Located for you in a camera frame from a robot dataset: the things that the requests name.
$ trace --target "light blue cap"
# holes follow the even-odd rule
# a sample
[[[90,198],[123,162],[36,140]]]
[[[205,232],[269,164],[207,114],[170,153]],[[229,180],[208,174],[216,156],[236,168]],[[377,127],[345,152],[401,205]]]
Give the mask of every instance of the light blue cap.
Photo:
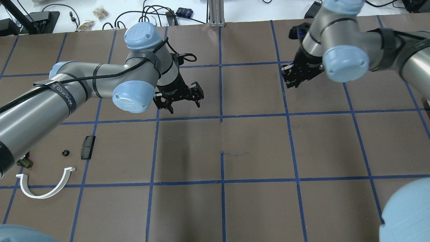
[[[53,237],[43,234],[32,228],[11,225],[11,224],[0,224],[0,241],[11,241],[11,242],[58,242]]]
[[[163,40],[157,28],[149,22],[140,22],[129,28],[124,40],[130,50],[143,50]]]
[[[77,62],[77,61],[62,61],[62,62],[58,62],[57,64],[55,64],[52,67],[52,70],[49,72],[49,78],[53,78],[55,75],[57,75],[58,70],[63,67],[64,65],[66,65],[67,63],[70,62]]]
[[[124,111],[141,113],[149,108],[154,94],[155,87],[146,81],[126,81],[114,89],[112,101]]]
[[[369,70],[369,56],[351,45],[339,45],[327,50],[322,56],[322,63],[327,76],[336,82],[357,80]]]
[[[382,213],[380,242],[430,241],[430,178],[413,181],[395,192]]]
[[[366,0],[325,0],[322,6],[332,12],[357,15],[361,12]]]

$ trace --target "small black round object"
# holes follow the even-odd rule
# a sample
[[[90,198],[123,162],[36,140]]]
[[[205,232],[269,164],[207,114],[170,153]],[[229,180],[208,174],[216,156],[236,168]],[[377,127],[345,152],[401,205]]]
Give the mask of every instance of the small black round object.
[[[68,156],[70,154],[70,151],[68,150],[63,150],[63,152],[61,153],[63,156]]]

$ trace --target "white plastic arc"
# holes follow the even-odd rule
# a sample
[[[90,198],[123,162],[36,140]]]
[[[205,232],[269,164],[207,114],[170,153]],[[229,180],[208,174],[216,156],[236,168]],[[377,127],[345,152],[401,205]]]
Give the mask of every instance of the white plastic arc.
[[[28,188],[28,176],[25,174],[17,174],[16,177],[20,179],[19,185],[21,186],[22,192],[29,198],[33,199],[47,199],[55,194],[57,194],[63,187],[66,185],[67,181],[69,180],[70,173],[72,171],[75,171],[76,169],[73,167],[64,168],[63,177],[61,178],[60,183],[50,192],[48,192],[45,195],[36,196],[32,192],[30,192],[30,189]]]

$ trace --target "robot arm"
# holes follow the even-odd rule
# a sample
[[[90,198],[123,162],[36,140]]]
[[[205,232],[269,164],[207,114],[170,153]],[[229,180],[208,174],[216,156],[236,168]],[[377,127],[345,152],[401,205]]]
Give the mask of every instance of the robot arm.
[[[167,40],[155,26],[138,23],[127,30],[124,39],[131,50],[125,65],[57,63],[48,80],[35,83],[33,89],[1,108],[0,178],[89,98],[111,98],[117,107],[132,113],[146,111],[152,101],[171,113],[175,101],[191,100],[199,106],[202,89],[197,82],[185,84],[178,68],[182,56],[169,53]]]
[[[430,32],[402,33],[386,28],[360,32],[356,16],[364,3],[324,1],[310,27],[298,26],[301,46],[293,63],[281,68],[287,88],[298,87],[324,70],[331,80],[347,82],[368,70],[393,69],[430,99]]]

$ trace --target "white floor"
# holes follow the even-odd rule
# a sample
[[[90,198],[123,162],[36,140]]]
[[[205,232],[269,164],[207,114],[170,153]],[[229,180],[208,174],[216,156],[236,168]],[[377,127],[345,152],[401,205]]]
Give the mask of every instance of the white floor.
[[[369,0],[375,5],[381,5],[391,0]],[[94,20],[95,25],[92,30],[100,30],[104,23],[113,24],[116,17],[126,11],[142,10],[143,0],[45,0],[40,3],[33,3],[31,0],[20,0],[21,4],[28,12],[38,12],[48,4],[61,3],[73,7],[82,21]],[[278,19],[302,19],[312,5],[314,0],[272,0],[270,4],[265,4],[262,0],[224,0],[225,21],[226,22],[251,22]],[[110,15],[102,20],[98,20],[92,13],[93,9],[103,6]],[[206,0],[147,0],[146,5],[162,5],[171,8],[176,12],[179,7],[191,8],[194,11],[193,18],[206,22]],[[401,1],[395,3],[396,6],[403,6]],[[76,25],[70,21],[70,9],[64,6],[52,6],[46,10],[59,11],[61,13],[58,23],[54,29],[55,33],[74,31]],[[397,9],[392,5],[375,8],[365,4],[360,16],[388,15],[408,13],[405,9]],[[135,24],[140,17],[139,13],[127,13],[120,17],[126,27]],[[0,19],[9,18],[3,6],[0,6]],[[161,16],[162,25],[167,25],[165,16]],[[180,19],[180,25],[198,24],[197,22]]]

